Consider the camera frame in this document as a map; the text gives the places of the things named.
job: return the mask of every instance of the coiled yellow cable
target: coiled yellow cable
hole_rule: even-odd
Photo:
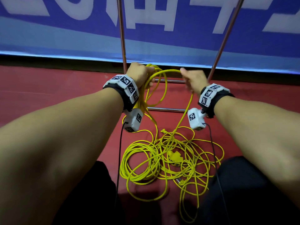
[[[164,135],[159,139],[157,138],[158,137],[157,124],[156,124],[155,119],[149,113],[147,107],[156,106],[161,101],[163,101],[163,99],[165,98],[165,96],[167,94],[166,72],[180,72],[180,71],[179,70],[162,70],[158,66],[152,65],[152,64],[148,64],[147,66],[155,67],[155,73],[149,77],[149,79],[146,81],[144,86],[141,88],[139,101],[137,102],[135,107],[140,108],[143,112],[146,112],[145,115],[147,117],[149,117],[155,125],[156,134],[154,137],[152,132],[149,130],[137,131],[137,133],[143,132],[143,131],[149,132],[152,136],[152,141],[150,142],[147,140],[139,140],[139,141],[133,142],[132,144],[130,144],[128,146],[128,148],[126,149],[126,151],[123,155],[123,158],[122,158],[122,162],[121,162],[121,166],[120,166],[120,175],[121,175],[121,177],[123,177],[127,180],[126,187],[127,187],[128,192],[130,193],[130,195],[137,200],[145,201],[145,202],[159,200],[162,197],[164,197],[167,193],[168,180],[173,180],[175,182],[175,184],[181,189],[180,199],[179,199],[180,216],[182,217],[182,219],[185,222],[193,223],[195,221],[196,217],[194,217],[194,218],[191,217],[185,209],[185,206],[184,206],[185,194],[188,193],[188,194],[191,194],[191,195],[197,197],[197,208],[198,208],[199,207],[199,196],[203,195],[205,193],[206,189],[208,189],[208,187],[207,187],[208,180],[209,180],[209,178],[212,177],[212,175],[209,175],[209,170],[210,170],[211,166],[215,167],[215,164],[214,164],[215,162],[210,161],[208,158],[208,154],[213,155],[213,153],[204,151],[194,141],[205,141],[205,142],[210,142],[210,143],[211,143],[211,141],[195,139],[194,138],[195,132],[191,128],[186,127],[186,126],[180,126],[183,118],[185,117],[185,115],[189,109],[189,106],[193,99],[193,94],[191,95],[190,101],[189,101],[189,103],[186,107],[186,110],[185,110],[182,118],[180,119],[177,127],[172,132],[167,132],[165,129],[161,130],[161,132]],[[159,81],[158,81],[156,87],[153,89],[151,94],[149,94],[149,89],[148,89],[145,100],[144,100],[144,91],[147,88],[147,85],[156,76],[159,76]],[[163,97],[160,99],[160,101],[157,104],[149,105],[149,104],[147,104],[147,101],[152,96],[154,91],[157,89],[162,76],[165,78],[165,92],[163,94]],[[179,128],[190,129],[193,132],[192,139],[188,140],[181,133],[177,132],[177,130]],[[183,137],[184,140],[180,141],[180,140],[176,139],[174,137],[175,135],[179,135],[179,136]],[[217,163],[221,164],[220,161],[224,158],[224,150],[217,143],[213,142],[213,144],[217,145],[222,150],[222,153],[223,153],[222,157],[220,159],[218,159],[216,157]],[[170,150],[174,150],[174,151],[182,150],[184,152],[183,161],[182,162],[171,161],[170,157],[167,153]],[[147,160],[145,160],[144,162],[139,164],[134,169],[131,169],[128,164],[129,158],[133,154],[139,153],[139,152],[145,153],[145,155],[147,156]],[[148,167],[146,168],[146,170],[144,170],[141,174],[136,174],[135,171],[145,163],[148,163]],[[206,167],[206,172],[204,174],[201,174],[201,173],[197,172],[197,170],[196,170],[196,166],[202,165],[202,164]],[[179,166],[180,171],[179,172],[172,171],[170,166]],[[147,184],[155,181],[157,178],[165,180],[166,184],[165,184],[164,192],[160,196],[158,196],[154,199],[146,200],[146,199],[139,198],[139,197],[135,196],[129,190],[129,186],[128,186],[129,181],[131,181],[137,185],[147,185]],[[187,186],[190,184],[195,185],[196,193],[192,193],[192,192],[189,192],[186,190]],[[201,191],[201,193],[199,193],[198,186],[203,187],[203,190]],[[186,216],[189,218],[189,220],[186,220],[185,217],[183,216],[182,208],[183,208],[183,211],[186,214]]]

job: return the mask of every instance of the chrome rod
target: chrome rod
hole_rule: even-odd
[[[124,24],[122,14],[122,0],[117,0],[118,3],[118,14],[119,14],[119,25],[120,25],[120,38],[122,46],[122,58],[123,58],[123,71],[127,73],[127,62],[126,62],[126,49],[125,49],[125,38],[124,38]]]
[[[232,29],[232,27],[233,27],[233,25],[234,25],[234,22],[235,22],[235,20],[236,20],[236,18],[237,18],[237,16],[238,16],[238,12],[240,11],[240,9],[241,9],[241,7],[242,7],[242,5],[243,5],[243,2],[244,2],[244,0],[238,0],[238,3],[237,3],[237,5],[236,5],[236,7],[235,7],[233,16],[232,16],[232,18],[231,18],[231,20],[230,20],[228,29],[227,29],[227,31],[226,31],[225,37],[224,37],[224,39],[223,39],[223,41],[222,41],[221,47],[220,47],[219,52],[218,52],[218,54],[217,54],[217,56],[216,56],[215,62],[214,62],[214,64],[213,64],[213,66],[212,66],[212,70],[210,71],[210,73],[209,73],[209,75],[208,75],[208,78],[207,78],[208,82],[212,79],[212,75],[214,74],[214,71],[215,71],[215,69],[216,69],[216,67],[217,67],[217,64],[218,64],[219,60],[220,60],[220,57],[221,57],[222,52],[223,52],[223,49],[224,49],[224,47],[225,47],[225,45],[226,45],[226,42],[227,42],[227,40],[228,40],[228,37],[229,37],[229,35],[230,35],[230,33],[231,33],[231,29]]]
[[[165,112],[175,112],[184,113],[185,109],[175,109],[175,108],[163,108],[163,107],[147,107],[149,111],[165,111]]]
[[[166,82],[165,79],[160,79],[160,81],[161,81],[162,83],[165,83],[165,82]],[[185,83],[183,80],[169,80],[169,79],[167,79],[167,82],[168,82],[168,83],[178,83],[178,84],[184,84],[184,83]]]

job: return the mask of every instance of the person's right arm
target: person's right arm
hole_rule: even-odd
[[[181,71],[198,95],[209,85],[203,71]],[[230,96],[214,112],[245,158],[300,208],[300,114]]]

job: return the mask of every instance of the metal stand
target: metal stand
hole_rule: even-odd
[[[238,12],[240,11],[242,5],[243,5],[243,2],[244,0],[238,0],[238,3],[235,7],[235,11],[233,13],[233,16],[230,20],[230,23],[229,23],[229,26],[228,26],[228,29],[226,31],[226,34],[225,34],[225,37],[222,41],[222,44],[221,44],[221,47],[219,49],[219,52],[216,56],[216,59],[214,61],[214,64],[212,66],[212,70],[210,71],[209,73],[209,76],[208,76],[208,81],[210,81],[212,79],[212,76],[214,74],[214,71],[217,67],[217,64],[220,60],[220,57],[222,55],[222,52],[224,50],[224,47],[226,45],[226,42],[228,40],[228,37],[231,33],[231,29],[234,25],[234,22],[238,16]],[[120,37],[121,37],[121,45],[122,45],[122,56],[123,56],[123,70],[124,70],[124,73],[126,74],[127,72],[127,63],[126,63],[126,50],[125,50],[125,39],[124,39],[124,25],[123,25],[123,15],[122,15],[122,0],[117,0],[117,3],[118,3],[118,13],[119,13],[119,23],[120,23]],[[184,83],[183,80],[167,80],[168,83]],[[151,111],[165,111],[165,112],[179,112],[179,113],[184,113],[185,109],[174,109],[174,108],[163,108],[163,107],[148,107],[148,110],[151,110]]]

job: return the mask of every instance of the yellow cable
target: yellow cable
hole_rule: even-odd
[[[139,130],[138,132],[143,132],[147,131],[151,134],[152,136],[152,141],[147,141],[147,140],[139,140],[135,141],[132,144],[128,146],[128,148],[125,150],[125,153],[122,158],[121,162],[121,167],[120,167],[120,175],[121,177],[125,178],[126,181],[126,187],[128,192],[132,197],[134,197],[137,200],[140,201],[145,201],[145,202],[150,202],[150,201],[155,201],[163,198],[166,193],[167,193],[167,187],[168,187],[168,180],[173,180],[175,184],[181,189],[180,192],[180,199],[179,199],[179,212],[180,216],[182,219],[187,222],[187,223],[193,223],[196,219],[191,217],[185,209],[184,206],[184,197],[185,194],[191,194],[193,196],[197,197],[197,208],[199,207],[199,196],[203,195],[205,191],[208,189],[208,180],[209,178],[213,177],[212,175],[209,175],[209,170],[211,166],[215,167],[215,162],[210,161],[208,155],[213,155],[211,152],[204,151],[202,148],[200,148],[194,141],[204,141],[204,142],[211,142],[209,140],[201,140],[201,139],[195,139],[195,132],[186,126],[180,126],[183,118],[185,117],[189,106],[192,102],[193,99],[193,94],[191,95],[190,101],[186,107],[186,110],[180,119],[177,127],[172,131],[172,132],[167,132],[165,129],[162,129],[161,132],[164,134],[161,138],[157,139],[158,137],[158,128],[157,128],[157,123],[155,119],[151,116],[149,113],[147,107],[154,107],[158,105],[163,99],[165,98],[167,94],[167,77],[166,77],[166,72],[179,72],[179,70],[162,70],[156,65],[151,65],[148,64],[147,66],[153,66],[155,67],[155,73],[151,75],[146,83],[142,86],[140,90],[140,97],[139,101],[137,102],[136,106],[137,108],[140,108],[143,112],[146,112],[146,116],[149,117],[156,128],[156,134],[155,137],[153,133],[149,130]],[[156,87],[153,89],[152,93],[149,94],[149,89],[147,91],[145,100],[144,100],[144,92],[145,89],[147,88],[147,85],[151,82],[151,80],[155,77],[159,76],[159,81],[156,85]],[[161,77],[165,78],[165,92],[163,94],[163,97],[160,99],[160,101],[156,104],[149,105],[147,104],[148,99],[152,96],[152,94],[155,92],[157,89]],[[193,132],[193,137],[188,140],[186,137],[184,137],[181,133],[177,132],[178,129],[180,128],[187,128]],[[180,141],[176,139],[174,136],[179,135],[184,138],[183,141]],[[217,163],[221,164],[221,160],[224,158],[224,150],[223,148],[218,145],[217,143],[213,142],[213,144],[217,145],[221,150],[222,150],[222,157],[218,159],[216,157]],[[182,162],[176,162],[176,161],[171,161],[168,155],[168,151],[170,150],[178,151],[182,150],[184,152],[183,156],[183,161]],[[137,167],[132,169],[128,161],[130,157],[135,154],[143,152],[147,156],[147,160],[139,164]],[[141,167],[143,164],[148,163],[148,167],[146,170],[144,170],[141,174],[137,174],[135,171]],[[204,165],[206,168],[206,172],[204,174],[199,173],[196,170],[196,167],[198,165]],[[171,169],[171,166],[179,166],[180,171],[175,172]],[[151,182],[155,181],[156,179],[163,179],[165,180],[165,189],[163,193],[154,198],[154,199],[142,199],[140,197],[135,196],[130,190],[129,190],[129,181],[133,182],[134,184],[137,185],[147,185],[150,184]],[[178,183],[176,179],[181,178],[182,180]],[[187,191],[186,188],[188,185],[195,185],[196,193],[192,193],[190,191]],[[199,192],[198,186],[202,187],[203,190]],[[182,209],[186,216],[189,218],[189,220],[186,220],[185,217],[182,214]]]

